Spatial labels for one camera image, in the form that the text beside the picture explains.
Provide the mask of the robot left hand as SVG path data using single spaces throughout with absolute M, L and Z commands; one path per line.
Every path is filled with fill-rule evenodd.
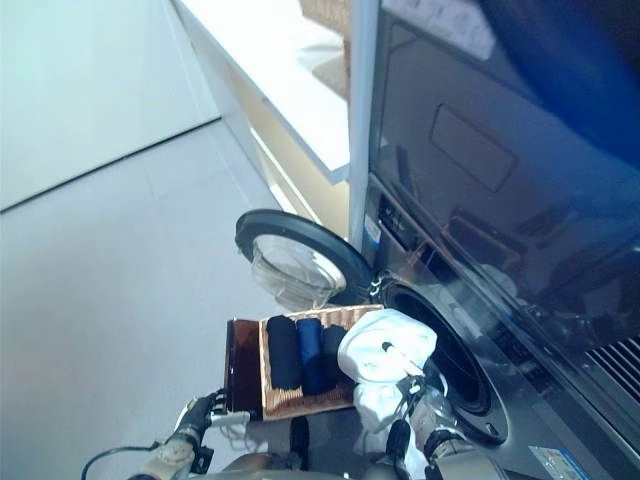
M 187 433 L 202 440 L 209 428 L 246 425 L 251 419 L 247 411 L 232 412 L 227 409 L 224 389 L 190 400 L 176 422 L 175 433 Z

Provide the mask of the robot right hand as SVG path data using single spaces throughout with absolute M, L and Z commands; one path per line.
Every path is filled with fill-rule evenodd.
M 396 366 L 399 366 L 406 373 L 406 378 L 409 380 L 407 393 L 403 396 L 403 399 L 394 410 L 391 419 L 387 422 L 388 425 L 395 420 L 406 420 L 415 412 L 415 409 L 420 402 L 424 402 L 435 412 L 437 416 L 443 418 L 449 418 L 451 416 L 451 405 L 446 398 L 448 389 L 444 385 L 446 381 L 442 374 L 438 374 L 437 377 L 444 385 L 443 391 L 431 385 L 428 382 L 428 378 L 424 373 L 424 370 L 402 353 L 391 342 L 383 342 L 382 350 L 389 356 L 390 360 Z

